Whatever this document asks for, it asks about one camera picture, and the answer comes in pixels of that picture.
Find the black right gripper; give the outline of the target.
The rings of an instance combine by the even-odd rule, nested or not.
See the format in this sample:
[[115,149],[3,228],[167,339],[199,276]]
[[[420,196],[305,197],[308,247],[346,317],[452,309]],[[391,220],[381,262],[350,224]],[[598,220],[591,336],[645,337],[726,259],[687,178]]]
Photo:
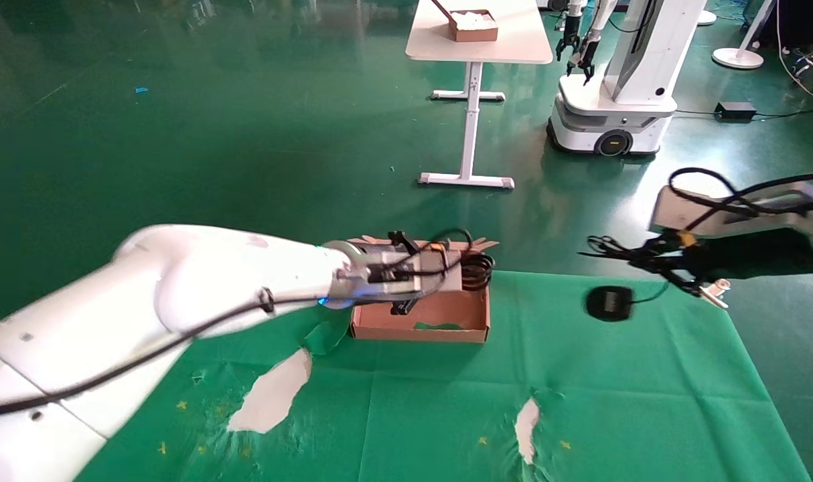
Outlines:
[[813,274],[813,242],[799,231],[761,231],[689,243],[645,241],[633,249],[631,265],[655,268],[654,274],[683,293],[702,297],[703,285],[718,278]]

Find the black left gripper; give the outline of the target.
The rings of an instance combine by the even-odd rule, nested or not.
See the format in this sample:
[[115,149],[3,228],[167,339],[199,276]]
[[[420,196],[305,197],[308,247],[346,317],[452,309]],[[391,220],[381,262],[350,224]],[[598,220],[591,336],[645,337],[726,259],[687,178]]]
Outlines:
[[399,254],[414,256],[421,250],[421,247],[404,231],[388,232],[388,240],[391,249]]

